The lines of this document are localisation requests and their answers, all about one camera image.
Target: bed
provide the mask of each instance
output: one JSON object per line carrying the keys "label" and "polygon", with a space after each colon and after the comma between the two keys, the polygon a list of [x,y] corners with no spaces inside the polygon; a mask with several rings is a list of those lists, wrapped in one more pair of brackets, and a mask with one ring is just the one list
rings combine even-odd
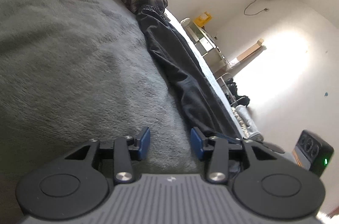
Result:
{"label": "bed", "polygon": [[[205,77],[241,127],[179,22]],[[139,173],[199,173],[173,89],[121,0],[0,0],[0,216],[15,223],[19,178],[88,138],[151,129]]]}

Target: metal screw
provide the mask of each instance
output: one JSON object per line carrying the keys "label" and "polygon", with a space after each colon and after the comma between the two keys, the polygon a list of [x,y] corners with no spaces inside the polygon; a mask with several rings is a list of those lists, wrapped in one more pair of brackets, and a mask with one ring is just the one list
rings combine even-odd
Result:
{"label": "metal screw", "polygon": [[175,181],[175,180],[176,180],[176,178],[173,177],[173,176],[167,177],[167,181],[168,181],[168,182],[173,182],[173,181]]}
{"label": "metal screw", "polygon": [[120,181],[128,181],[132,179],[132,175],[130,173],[122,172],[122,173],[117,173],[115,178]]}
{"label": "metal screw", "polygon": [[210,173],[209,178],[213,181],[222,181],[226,178],[226,175],[223,173]]}

